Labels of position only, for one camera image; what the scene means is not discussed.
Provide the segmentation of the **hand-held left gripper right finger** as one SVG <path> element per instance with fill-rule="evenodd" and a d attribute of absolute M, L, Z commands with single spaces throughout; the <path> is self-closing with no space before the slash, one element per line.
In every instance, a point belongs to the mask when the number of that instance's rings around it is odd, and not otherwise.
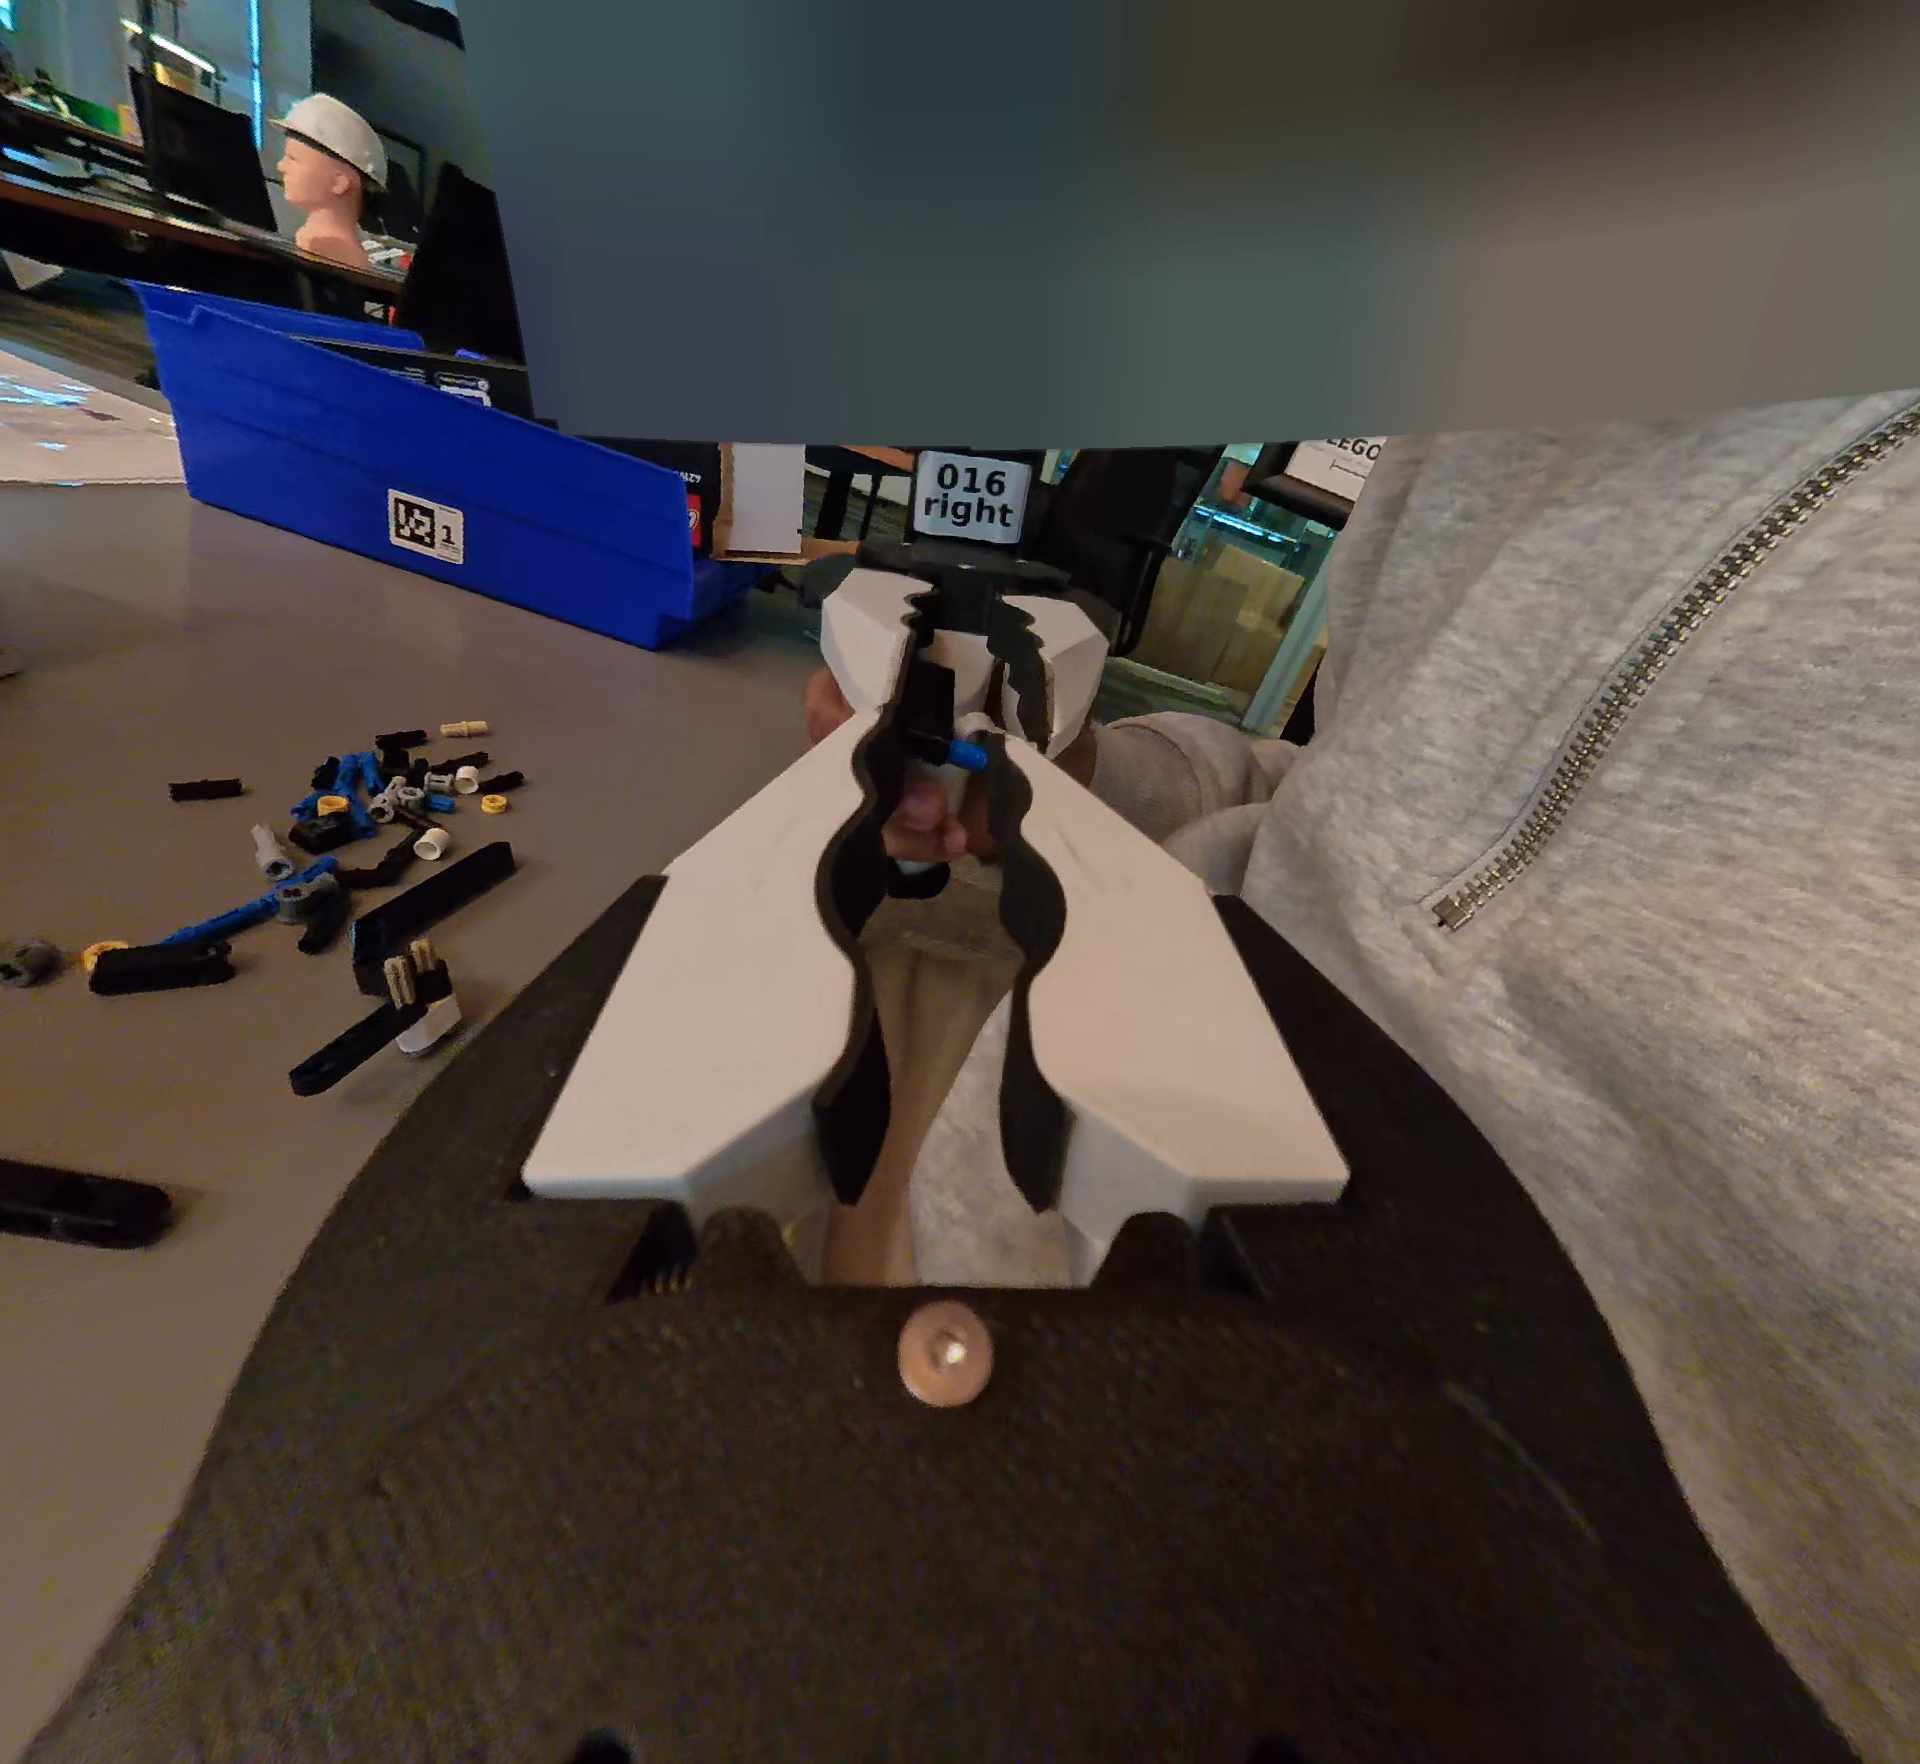
<path fill-rule="evenodd" d="M 1333 1202 L 1346 1161 L 1211 893 L 1020 739 L 986 742 L 1020 948 L 1000 1076 L 1008 1178 L 1088 1286 L 1122 1226 Z"/>

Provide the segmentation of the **blue storage bin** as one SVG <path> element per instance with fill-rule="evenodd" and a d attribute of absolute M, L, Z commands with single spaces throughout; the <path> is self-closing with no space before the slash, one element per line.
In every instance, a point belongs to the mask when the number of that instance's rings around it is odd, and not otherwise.
<path fill-rule="evenodd" d="M 130 289 L 198 504 L 645 650 L 768 576 L 695 556 L 677 474 L 282 333 L 292 310 Z"/>

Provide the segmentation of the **angled black lego beam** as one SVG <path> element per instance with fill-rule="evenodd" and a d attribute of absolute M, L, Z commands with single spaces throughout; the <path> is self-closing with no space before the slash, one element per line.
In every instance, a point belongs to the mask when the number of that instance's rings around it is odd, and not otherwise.
<path fill-rule="evenodd" d="M 350 971 L 360 995 L 387 995 L 387 960 L 407 954 L 436 924 L 503 884 L 516 873 L 510 841 L 489 841 L 456 864 L 444 864 L 417 886 L 359 914 L 350 925 Z"/>

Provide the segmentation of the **long black lego beam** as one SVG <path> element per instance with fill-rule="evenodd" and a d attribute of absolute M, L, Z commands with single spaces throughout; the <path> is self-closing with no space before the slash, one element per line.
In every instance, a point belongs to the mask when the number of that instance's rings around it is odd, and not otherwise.
<path fill-rule="evenodd" d="M 1 1235 L 83 1247 L 151 1247 L 172 1200 L 124 1178 L 77 1173 L 1 1158 Z"/>

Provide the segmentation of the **person's right forearm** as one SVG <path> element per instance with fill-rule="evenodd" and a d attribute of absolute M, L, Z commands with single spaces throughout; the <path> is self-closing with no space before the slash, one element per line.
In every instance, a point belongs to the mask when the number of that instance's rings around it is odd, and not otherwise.
<path fill-rule="evenodd" d="M 1088 725 L 1080 746 L 1091 791 L 1212 894 L 1242 894 L 1268 807 L 1303 753 L 1179 712 Z"/>

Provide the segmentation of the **background desk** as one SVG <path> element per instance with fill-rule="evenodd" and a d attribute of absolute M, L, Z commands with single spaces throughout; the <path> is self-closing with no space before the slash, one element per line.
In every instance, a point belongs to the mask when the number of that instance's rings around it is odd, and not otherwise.
<path fill-rule="evenodd" d="M 272 230 L 160 197 L 141 149 L 1 98 L 1 250 L 111 280 L 387 316 L 402 274 L 332 266 Z"/>

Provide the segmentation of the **blue lego axle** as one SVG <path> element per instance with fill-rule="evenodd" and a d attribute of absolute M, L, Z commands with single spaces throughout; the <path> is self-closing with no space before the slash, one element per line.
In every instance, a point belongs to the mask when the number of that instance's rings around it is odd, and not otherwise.
<path fill-rule="evenodd" d="M 272 884 L 265 894 L 242 904 L 235 910 L 202 918 L 198 924 L 179 925 L 175 931 L 160 937 L 157 943 L 209 943 L 225 941 L 238 931 L 251 931 L 266 921 L 296 921 L 302 904 L 322 886 L 323 878 L 335 878 L 339 858 L 322 856 L 311 866 L 296 870 L 292 874 Z"/>

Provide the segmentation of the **scattered small lego pieces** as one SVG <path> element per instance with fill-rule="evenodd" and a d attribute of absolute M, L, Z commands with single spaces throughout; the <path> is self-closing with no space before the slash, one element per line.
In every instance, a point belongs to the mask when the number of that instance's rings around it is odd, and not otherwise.
<path fill-rule="evenodd" d="M 527 783 L 520 770 L 494 767 L 483 749 L 427 762 L 423 746 L 423 729 L 387 732 L 370 749 L 323 759 L 278 829 L 251 829 L 261 878 L 286 888 L 389 888 L 416 864 L 444 861 L 446 821 L 457 810 L 500 814 Z"/>

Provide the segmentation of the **black office chair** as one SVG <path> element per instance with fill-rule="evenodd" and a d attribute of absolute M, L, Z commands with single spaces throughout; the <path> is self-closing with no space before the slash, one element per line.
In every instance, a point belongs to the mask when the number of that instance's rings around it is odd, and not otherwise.
<path fill-rule="evenodd" d="M 1112 612 L 1112 652 L 1135 643 L 1159 571 L 1219 460 L 1222 444 L 1075 451 L 1027 516 L 1021 554 Z"/>

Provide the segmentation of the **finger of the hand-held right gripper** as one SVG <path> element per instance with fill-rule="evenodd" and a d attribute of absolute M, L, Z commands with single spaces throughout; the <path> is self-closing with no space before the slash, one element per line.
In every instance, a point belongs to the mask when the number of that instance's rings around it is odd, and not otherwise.
<path fill-rule="evenodd" d="M 942 744 L 942 663 L 924 655 L 932 595 L 922 573 L 852 566 L 819 603 L 822 660 L 852 717 L 895 716 L 902 744 Z"/>
<path fill-rule="evenodd" d="M 986 619 L 986 716 L 1047 762 L 1088 725 L 1108 642 L 1067 595 L 997 595 Z"/>

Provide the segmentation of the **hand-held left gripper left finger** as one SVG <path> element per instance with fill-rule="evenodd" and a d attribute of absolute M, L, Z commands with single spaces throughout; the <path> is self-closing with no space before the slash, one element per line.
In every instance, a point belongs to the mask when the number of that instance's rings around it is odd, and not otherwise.
<path fill-rule="evenodd" d="M 863 1198 L 892 1096 L 859 934 L 899 777 L 896 726 L 869 707 L 667 866 L 520 1168 L 536 1198 L 689 1218 Z"/>

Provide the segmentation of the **black monitor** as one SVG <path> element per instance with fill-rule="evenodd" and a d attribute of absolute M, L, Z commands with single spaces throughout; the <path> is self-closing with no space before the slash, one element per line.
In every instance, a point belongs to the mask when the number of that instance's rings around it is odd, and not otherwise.
<path fill-rule="evenodd" d="M 439 167 L 396 321 L 433 353 L 527 358 L 497 202 L 450 159 Z"/>
<path fill-rule="evenodd" d="M 276 233 L 251 119 L 175 90 L 141 69 L 128 69 L 128 86 L 151 189 Z"/>

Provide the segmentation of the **printed paper sheet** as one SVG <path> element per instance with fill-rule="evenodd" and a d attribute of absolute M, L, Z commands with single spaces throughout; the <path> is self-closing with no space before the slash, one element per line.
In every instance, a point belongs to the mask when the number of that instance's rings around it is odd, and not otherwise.
<path fill-rule="evenodd" d="M 1 350 L 1 485 L 182 485 L 170 414 Z"/>

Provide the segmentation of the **mannequin head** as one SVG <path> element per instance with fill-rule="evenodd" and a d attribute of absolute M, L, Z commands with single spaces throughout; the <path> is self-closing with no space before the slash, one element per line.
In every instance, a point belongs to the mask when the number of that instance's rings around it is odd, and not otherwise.
<path fill-rule="evenodd" d="M 296 133 L 283 137 L 276 175 L 283 202 L 302 214 L 292 237 L 296 247 L 332 266 L 367 271 L 370 256 L 360 240 L 360 175 Z"/>

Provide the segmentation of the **person's right hand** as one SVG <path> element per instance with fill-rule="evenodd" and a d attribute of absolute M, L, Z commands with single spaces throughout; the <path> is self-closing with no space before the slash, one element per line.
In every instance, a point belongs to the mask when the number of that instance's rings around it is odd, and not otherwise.
<path fill-rule="evenodd" d="M 812 744 L 833 735 L 852 717 L 852 705 L 833 676 L 819 666 L 802 687 L 802 726 Z M 899 866 L 954 864 L 973 851 L 970 829 L 961 823 L 947 782 L 934 770 L 907 767 L 899 803 L 883 829 L 885 856 Z"/>

